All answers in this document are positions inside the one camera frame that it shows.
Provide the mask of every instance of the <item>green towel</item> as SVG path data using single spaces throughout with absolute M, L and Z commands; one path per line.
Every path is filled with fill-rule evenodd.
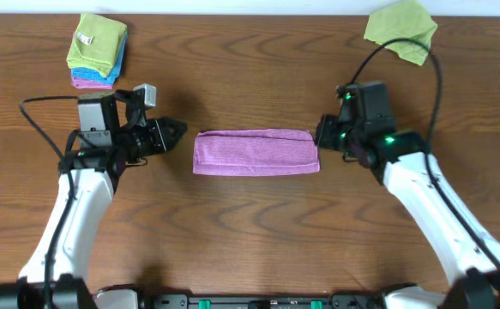
M 81 14 L 67 56 L 69 68 L 89 68 L 107 77 L 116 63 L 127 28 L 120 21 Z
M 409 38 L 431 47 L 432 34 L 437 27 L 427 10 L 416 0 L 402 0 L 371 13 L 364 39 L 381 45 L 390 39 Z M 411 43 L 394 43 L 386 48 L 418 65 L 427 59 L 427 52 Z

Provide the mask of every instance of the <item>wooden table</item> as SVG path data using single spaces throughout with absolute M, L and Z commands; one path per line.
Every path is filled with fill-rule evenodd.
M 0 15 L 0 282 L 15 280 L 57 194 L 57 157 L 19 113 L 21 99 L 82 94 L 65 58 L 78 15 Z M 440 263 L 412 217 L 369 171 L 322 151 L 319 173 L 276 178 L 192 174 L 201 130 L 314 130 L 337 113 L 334 88 L 375 45 L 367 17 L 113 15 L 129 26 L 116 88 L 160 91 L 150 117 L 186 121 L 169 154 L 129 170 L 101 222 L 88 286 L 139 282 L 195 294 L 330 294 L 418 282 L 445 291 Z M 435 155 L 500 240 L 500 19 L 435 18 L 445 87 Z M 361 81 L 388 84 L 400 128 L 424 132 L 430 65 L 384 52 Z M 63 145 L 75 104 L 30 113 Z

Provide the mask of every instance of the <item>stack of towels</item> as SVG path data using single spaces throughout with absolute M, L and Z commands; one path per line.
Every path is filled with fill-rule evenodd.
M 82 14 L 67 64 L 76 88 L 112 89 L 120 76 L 128 27 L 103 16 Z

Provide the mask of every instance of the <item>folded towel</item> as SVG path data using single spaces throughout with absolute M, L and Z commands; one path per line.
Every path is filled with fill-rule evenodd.
M 416 0 L 402 0 L 371 13 L 364 39 L 381 45 L 390 39 L 409 38 L 431 46 L 432 34 L 437 27 L 427 10 Z M 386 48 L 418 65 L 427 59 L 427 52 L 411 43 L 394 43 Z
M 78 89 L 112 89 L 112 84 L 90 81 L 80 77 L 70 77 L 72 86 Z
M 123 49 L 126 45 L 127 39 L 128 39 L 128 34 L 124 35 L 123 37 L 122 45 L 120 46 L 120 51 L 118 52 L 118 57 L 116 58 L 116 63 L 114 64 L 114 67 L 109 73 L 109 76 L 101 77 L 98 71 L 88 68 L 74 68 L 70 71 L 72 77 L 78 77 L 94 82 L 102 82 L 105 84 L 112 85 L 116 81 L 116 79 L 120 76 L 120 69 L 122 69 Z
M 318 151 L 307 131 L 217 130 L 195 140 L 195 174 L 280 176 L 319 170 Z
M 126 32 L 127 26 L 122 22 L 82 14 L 67 56 L 69 68 L 94 69 L 107 77 L 116 63 Z

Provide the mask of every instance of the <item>blue towel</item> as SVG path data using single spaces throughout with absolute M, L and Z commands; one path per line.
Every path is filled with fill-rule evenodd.
M 94 82 L 102 82 L 105 84 L 112 85 L 114 81 L 120 76 L 120 69 L 122 68 L 123 48 L 126 45 L 127 39 L 128 39 L 128 34 L 124 35 L 123 37 L 122 45 L 120 46 L 120 51 L 118 51 L 118 57 L 116 58 L 116 63 L 112 67 L 112 70 L 107 77 L 102 77 L 98 71 L 88 68 L 72 69 L 70 71 L 72 77 L 78 77 Z

